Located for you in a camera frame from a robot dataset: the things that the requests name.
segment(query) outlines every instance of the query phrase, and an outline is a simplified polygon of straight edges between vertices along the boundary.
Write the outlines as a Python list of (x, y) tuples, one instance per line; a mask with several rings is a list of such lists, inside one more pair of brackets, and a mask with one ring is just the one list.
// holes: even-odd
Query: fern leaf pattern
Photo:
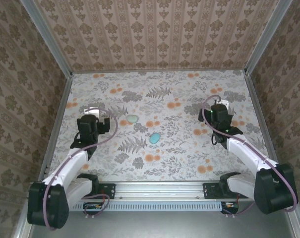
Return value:
[(145, 139), (134, 137), (134, 140), (132, 138), (125, 139), (118, 150), (133, 154), (134, 152), (137, 153), (140, 149), (144, 149), (146, 146), (148, 145)]
[(152, 88), (145, 96), (146, 97), (150, 97), (150, 98), (157, 98), (157, 99), (160, 99), (160, 98), (164, 98), (165, 96), (167, 95), (170, 95), (171, 94), (171, 91), (169, 88), (165, 87), (159, 87), (159, 88)]
[(127, 114), (129, 114), (128, 109), (125, 108), (124, 106), (120, 107), (120, 106), (111, 106), (110, 108), (108, 108), (108, 111), (111, 112), (116, 118), (120, 118), (122, 116), (125, 116)]

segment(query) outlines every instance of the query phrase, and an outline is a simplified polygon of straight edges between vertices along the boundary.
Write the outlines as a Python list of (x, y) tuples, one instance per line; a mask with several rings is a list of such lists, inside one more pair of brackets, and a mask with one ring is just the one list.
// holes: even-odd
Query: black mounting bracket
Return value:
[(204, 187), (204, 197), (206, 199), (236, 199), (247, 198), (240, 193), (231, 192), (227, 179), (234, 175), (239, 175), (238, 172), (232, 172), (220, 176), (219, 182), (207, 182), (203, 184)]
[[(212, 105), (210, 107), (210, 111), (205, 109), (204, 115), (207, 122), (216, 130), (229, 135), (243, 134), (243, 132), (237, 127), (231, 126), (233, 116), (228, 114), (227, 107), (223, 104)], [(202, 109), (200, 109), (199, 111), (198, 120), (204, 122)], [(212, 141), (214, 145), (220, 143), (225, 149), (227, 149), (227, 136), (221, 135), (217, 132), (213, 132), (212, 140), (213, 137), (216, 140), (216, 143)]]
[[(79, 132), (75, 135), (74, 141), (70, 146), (71, 149), (81, 149), (98, 143), (99, 134), (105, 134), (110, 130), (110, 118), (105, 118), (105, 123), (103, 124), (99, 122), (99, 119), (95, 115), (88, 114), (77, 119), (77, 126)], [(90, 159), (96, 151), (96, 147), (89, 148), (86, 151), (88, 159)]]

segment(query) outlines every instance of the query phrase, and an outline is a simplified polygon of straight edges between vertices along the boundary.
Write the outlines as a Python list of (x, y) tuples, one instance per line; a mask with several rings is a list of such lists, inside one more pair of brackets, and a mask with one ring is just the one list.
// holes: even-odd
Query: floral tablecloth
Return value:
[[(115, 137), (98, 146), (80, 172), (101, 181), (217, 180), (246, 166), (220, 144), (211, 144), (212, 130), (198, 121), (204, 99), (219, 94), (230, 102), (233, 125), (267, 154), (241, 70), (74, 74), (51, 171), (65, 158), (84, 109), (111, 111), (119, 121)], [(135, 124), (127, 115), (137, 115)], [(109, 137), (115, 128), (111, 119)], [(149, 138), (161, 139), (151, 144)]]

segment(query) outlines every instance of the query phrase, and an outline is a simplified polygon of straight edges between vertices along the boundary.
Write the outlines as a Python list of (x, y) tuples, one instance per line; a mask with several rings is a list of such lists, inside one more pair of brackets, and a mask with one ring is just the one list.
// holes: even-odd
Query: orange dot pattern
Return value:
[(232, 125), (232, 126), (238, 126), (238, 125), (239, 125), (239, 123), (238, 123), (238, 121), (236, 121), (236, 120), (233, 120), (233, 121), (231, 122), (231, 125)]
[(153, 161), (153, 155), (150, 155), (150, 154), (146, 155), (145, 156), (145, 161), (152, 162)]
[(200, 166), (197, 167), (197, 171), (198, 171), (200, 174), (204, 174), (204, 173), (206, 173), (206, 168), (205, 168), (205, 166), (200, 165)]
[(83, 170), (87, 170), (89, 168), (88, 164), (84, 164), (83, 167), (81, 167)]
[(68, 103), (66, 104), (66, 108), (73, 108), (73, 107), (76, 107), (76, 106), (78, 106), (78, 103), (77, 103), (77, 102), (75, 102), (75, 103), (68, 102)]
[(175, 107), (175, 103), (168, 103), (168, 108), (173, 109)]
[(120, 125), (121, 126), (126, 126), (128, 124), (127, 120), (121, 120)]
[(206, 169), (207, 169), (207, 171), (211, 172), (211, 171), (213, 171), (214, 168), (211, 165), (209, 165), (209, 166), (207, 166)]
[(154, 123), (153, 123), (151, 120), (149, 120), (149, 121), (146, 122), (145, 125), (146, 125), (147, 127), (153, 127), (153, 126), (154, 126)]
[(195, 129), (193, 133), (194, 133), (194, 135), (200, 135), (201, 134), (200, 129)]

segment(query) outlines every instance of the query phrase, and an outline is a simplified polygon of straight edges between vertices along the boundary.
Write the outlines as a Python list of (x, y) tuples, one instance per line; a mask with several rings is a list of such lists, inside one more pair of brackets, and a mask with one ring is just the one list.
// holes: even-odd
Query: patterned wallpaper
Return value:
[(243, 68), (278, 0), (35, 0), (73, 71)]
[(0, 238), (37, 180), (65, 77), (18, 0), (0, 1)]
[(300, 0), (293, 0), (252, 79), (279, 161), (295, 170), (300, 198)]

